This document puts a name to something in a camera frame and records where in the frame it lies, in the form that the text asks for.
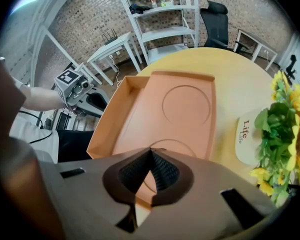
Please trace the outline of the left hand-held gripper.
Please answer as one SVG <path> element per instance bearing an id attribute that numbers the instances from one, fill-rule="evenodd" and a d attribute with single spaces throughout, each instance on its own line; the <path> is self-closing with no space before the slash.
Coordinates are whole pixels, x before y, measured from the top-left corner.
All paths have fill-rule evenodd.
<path id="1" fill-rule="evenodd" d="M 84 98 L 93 89 L 92 81 L 89 81 L 82 69 L 68 68 L 55 79 L 55 88 L 65 107 L 76 115 L 93 115 L 84 106 Z"/>

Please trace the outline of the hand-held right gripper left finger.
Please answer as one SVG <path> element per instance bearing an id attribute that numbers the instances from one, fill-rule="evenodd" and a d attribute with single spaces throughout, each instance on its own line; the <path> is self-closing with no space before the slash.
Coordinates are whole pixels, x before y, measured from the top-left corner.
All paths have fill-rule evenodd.
<path id="1" fill-rule="evenodd" d="M 100 159 L 58 164 L 48 153 L 39 153 L 42 178 L 67 240 L 152 239 L 146 226 L 133 233 L 117 227 L 129 214 L 130 205 L 115 201 L 103 185 L 108 167 L 147 151 L 148 148 L 138 148 Z"/>

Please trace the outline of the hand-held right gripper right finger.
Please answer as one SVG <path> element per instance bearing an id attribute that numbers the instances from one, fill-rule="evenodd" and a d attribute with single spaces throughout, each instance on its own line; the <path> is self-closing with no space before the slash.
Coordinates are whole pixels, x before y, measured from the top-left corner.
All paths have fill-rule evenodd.
<path id="1" fill-rule="evenodd" d="M 162 148 L 137 148 L 148 172 L 173 174 L 132 233 L 138 240 L 253 239 L 276 210 L 270 199 L 218 163 Z"/>

